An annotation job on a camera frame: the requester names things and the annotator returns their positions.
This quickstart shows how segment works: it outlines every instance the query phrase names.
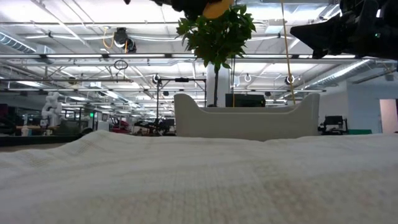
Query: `white column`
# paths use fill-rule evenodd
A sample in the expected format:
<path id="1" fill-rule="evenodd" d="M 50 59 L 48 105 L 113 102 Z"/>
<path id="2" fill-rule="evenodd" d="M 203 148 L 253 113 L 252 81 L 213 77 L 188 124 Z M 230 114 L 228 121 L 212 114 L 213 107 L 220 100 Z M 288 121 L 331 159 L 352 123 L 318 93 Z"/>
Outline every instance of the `white column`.
<path id="1" fill-rule="evenodd" d="M 214 104 L 214 85 L 215 76 L 214 65 L 207 66 L 207 105 Z M 225 107 L 225 94 L 230 93 L 231 89 L 231 75 L 229 69 L 221 67 L 218 72 L 218 88 L 217 88 L 217 107 Z"/>

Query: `black monitor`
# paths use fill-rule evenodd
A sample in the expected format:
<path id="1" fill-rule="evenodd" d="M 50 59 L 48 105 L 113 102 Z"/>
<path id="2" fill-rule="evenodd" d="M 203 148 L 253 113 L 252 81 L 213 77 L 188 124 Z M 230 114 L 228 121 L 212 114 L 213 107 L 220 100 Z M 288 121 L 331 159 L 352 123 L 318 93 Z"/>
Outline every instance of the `black monitor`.
<path id="1" fill-rule="evenodd" d="M 324 125 L 342 125 L 343 116 L 326 116 Z"/>
<path id="2" fill-rule="evenodd" d="M 165 120 L 163 120 L 163 123 L 167 126 L 174 126 L 175 121 L 174 121 L 174 119 L 165 119 Z"/>
<path id="3" fill-rule="evenodd" d="M 265 107 L 264 95 L 225 94 L 225 107 Z"/>

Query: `green leaves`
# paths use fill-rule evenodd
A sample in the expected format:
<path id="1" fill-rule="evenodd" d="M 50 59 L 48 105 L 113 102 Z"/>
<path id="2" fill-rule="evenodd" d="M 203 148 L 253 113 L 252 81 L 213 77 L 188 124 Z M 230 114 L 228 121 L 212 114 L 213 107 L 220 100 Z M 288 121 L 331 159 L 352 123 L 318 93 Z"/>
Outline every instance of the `green leaves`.
<path id="1" fill-rule="evenodd" d="M 231 67 L 227 59 L 236 55 L 246 54 L 243 47 L 256 31 L 252 15 L 246 13 L 245 5 L 230 7 L 217 19 L 207 19 L 199 16 L 195 21 L 181 18 L 178 22 L 177 34 L 182 37 L 186 50 L 194 50 L 196 58 L 202 58 L 205 67 L 209 63 L 219 71 L 221 66 Z"/>
<path id="2" fill-rule="evenodd" d="M 223 67 L 224 67 L 224 68 L 231 69 L 231 66 L 229 66 L 227 63 L 223 63 Z"/>

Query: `computer monitor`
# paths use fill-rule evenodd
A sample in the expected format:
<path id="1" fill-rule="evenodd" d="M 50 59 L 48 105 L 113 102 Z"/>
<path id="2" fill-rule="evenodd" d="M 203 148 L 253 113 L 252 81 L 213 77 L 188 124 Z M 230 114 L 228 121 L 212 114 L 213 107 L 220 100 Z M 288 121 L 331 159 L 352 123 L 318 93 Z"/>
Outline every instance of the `computer monitor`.
<path id="1" fill-rule="evenodd" d="M 343 124 L 343 116 L 326 116 L 325 125 L 342 125 Z"/>
<path id="2" fill-rule="evenodd" d="M 108 120 L 108 114 L 102 114 L 102 121 L 107 121 Z"/>
<path id="3" fill-rule="evenodd" d="M 266 99 L 264 95 L 225 94 L 225 107 L 234 105 L 235 107 L 265 107 Z"/>

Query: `red object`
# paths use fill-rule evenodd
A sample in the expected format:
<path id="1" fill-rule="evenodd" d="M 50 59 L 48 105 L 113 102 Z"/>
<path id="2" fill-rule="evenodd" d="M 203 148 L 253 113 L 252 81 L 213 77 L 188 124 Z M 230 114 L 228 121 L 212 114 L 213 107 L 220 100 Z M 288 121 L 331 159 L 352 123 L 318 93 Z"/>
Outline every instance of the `red object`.
<path id="1" fill-rule="evenodd" d="M 111 129 L 114 133 L 129 134 L 129 123 L 113 118 L 113 127 Z"/>

